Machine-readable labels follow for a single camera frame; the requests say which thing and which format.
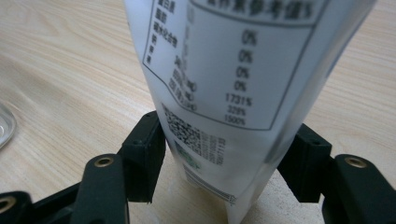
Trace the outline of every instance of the white plastic pouch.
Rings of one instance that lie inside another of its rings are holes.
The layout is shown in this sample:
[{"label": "white plastic pouch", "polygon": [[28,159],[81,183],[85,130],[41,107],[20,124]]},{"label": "white plastic pouch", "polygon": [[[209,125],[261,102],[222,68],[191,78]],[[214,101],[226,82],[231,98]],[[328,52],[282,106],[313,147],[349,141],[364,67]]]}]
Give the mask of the white plastic pouch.
[{"label": "white plastic pouch", "polygon": [[125,0],[183,177],[240,223],[375,0]]}]

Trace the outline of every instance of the screw hole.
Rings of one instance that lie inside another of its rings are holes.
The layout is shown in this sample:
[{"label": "screw hole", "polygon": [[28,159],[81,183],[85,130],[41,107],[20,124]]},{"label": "screw hole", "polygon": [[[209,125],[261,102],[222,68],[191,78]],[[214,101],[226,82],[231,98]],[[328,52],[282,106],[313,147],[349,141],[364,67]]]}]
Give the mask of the screw hole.
[{"label": "screw hole", "polygon": [[367,167],[366,162],[358,159],[358,158],[354,158],[354,157],[346,157],[345,158],[346,163],[348,163],[351,166],[357,167],[357,168],[365,168]]},{"label": "screw hole", "polygon": [[17,200],[13,196],[0,198],[0,214],[8,211],[16,202]]},{"label": "screw hole", "polygon": [[111,157],[103,157],[95,162],[96,167],[106,167],[113,163],[113,158]]}]

